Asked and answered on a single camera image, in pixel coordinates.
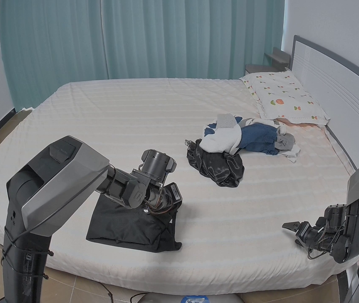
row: blue logo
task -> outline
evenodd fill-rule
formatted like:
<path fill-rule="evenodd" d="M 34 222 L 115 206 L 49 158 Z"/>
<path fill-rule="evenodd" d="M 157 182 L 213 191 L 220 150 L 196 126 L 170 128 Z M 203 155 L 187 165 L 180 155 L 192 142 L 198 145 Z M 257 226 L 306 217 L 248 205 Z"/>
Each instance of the blue logo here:
<path fill-rule="evenodd" d="M 210 301 L 207 296 L 187 295 L 181 300 L 181 303 L 210 303 Z"/>

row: robotic arm link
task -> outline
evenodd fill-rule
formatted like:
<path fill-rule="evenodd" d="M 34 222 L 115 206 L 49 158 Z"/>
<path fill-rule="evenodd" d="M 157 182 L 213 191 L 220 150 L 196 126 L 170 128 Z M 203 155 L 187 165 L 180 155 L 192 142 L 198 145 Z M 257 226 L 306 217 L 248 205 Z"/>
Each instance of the robotic arm link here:
<path fill-rule="evenodd" d="M 329 253 L 340 264 L 359 255 L 359 169 L 348 181 L 345 205 L 329 206 L 313 227 L 308 221 L 282 227 L 296 233 L 295 242 L 307 250 L 309 259 Z M 321 253 L 311 257 L 314 250 Z"/>
<path fill-rule="evenodd" d="M 52 235 L 97 191 L 128 209 L 168 212 L 182 201 L 175 183 L 164 186 L 177 163 L 146 150 L 127 173 L 71 136 L 47 146 L 8 182 L 9 207 L 2 257 L 5 297 L 0 303 L 39 303 Z"/>

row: teal curtain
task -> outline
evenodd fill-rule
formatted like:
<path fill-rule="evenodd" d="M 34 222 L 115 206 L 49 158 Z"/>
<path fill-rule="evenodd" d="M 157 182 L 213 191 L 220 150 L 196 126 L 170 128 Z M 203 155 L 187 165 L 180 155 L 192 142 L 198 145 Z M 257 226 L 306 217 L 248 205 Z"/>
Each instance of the teal curtain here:
<path fill-rule="evenodd" d="M 0 42 L 17 111 L 63 84 L 108 78 L 101 0 L 0 0 Z"/>
<path fill-rule="evenodd" d="M 15 108 L 67 82 L 243 76 L 281 47 L 284 0 L 0 0 Z"/>

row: gray headboard frame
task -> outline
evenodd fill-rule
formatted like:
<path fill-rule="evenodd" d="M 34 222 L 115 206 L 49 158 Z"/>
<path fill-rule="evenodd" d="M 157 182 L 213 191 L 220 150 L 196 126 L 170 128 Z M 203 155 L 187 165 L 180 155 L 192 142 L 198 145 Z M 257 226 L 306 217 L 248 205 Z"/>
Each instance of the gray headboard frame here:
<path fill-rule="evenodd" d="M 340 63 L 341 65 L 343 65 L 344 67 L 346 67 L 347 69 L 349 69 L 350 71 L 352 71 L 353 73 L 355 73 L 356 75 L 359 76 L 359 67 L 357 65 L 353 64 L 346 58 L 343 58 L 342 56 L 330 51 L 329 49 L 324 48 L 324 47 L 322 47 L 316 43 L 313 43 L 305 38 L 302 38 L 298 35 L 295 35 L 294 39 L 293 39 L 293 50 L 292 50 L 292 57 L 291 57 L 291 61 L 290 61 L 290 69 L 291 70 L 293 70 L 293 61 L 294 61 L 294 56 L 295 56 L 294 52 L 295 52 L 296 42 L 300 42 L 310 48 L 317 50 L 318 52 L 320 52 L 320 53 L 328 56 L 329 58 L 333 59 L 334 61 Z M 356 169 L 356 166 L 355 166 L 353 160 L 349 156 L 349 154 L 346 151 L 346 149 L 344 148 L 343 144 L 339 141 L 337 136 L 331 131 L 331 129 L 328 126 L 327 126 L 327 129 L 330 132 L 330 134 L 334 137 L 334 139 L 338 142 L 338 144 L 342 147 L 342 149 L 344 150 L 346 155 L 349 157 L 353 167 Z"/>

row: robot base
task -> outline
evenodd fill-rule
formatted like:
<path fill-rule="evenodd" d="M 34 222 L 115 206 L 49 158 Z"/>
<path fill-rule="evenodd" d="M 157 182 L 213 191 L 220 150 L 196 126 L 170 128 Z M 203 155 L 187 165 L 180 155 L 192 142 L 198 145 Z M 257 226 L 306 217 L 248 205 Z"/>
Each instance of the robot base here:
<path fill-rule="evenodd" d="M 243 303 L 236 294 L 222 294 L 222 295 L 207 295 L 210 303 Z M 143 296 L 139 303 L 199 303 L 197 299 L 183 300 L 183 295 L 167 295 L 158 293 L 148 293 Z"/>

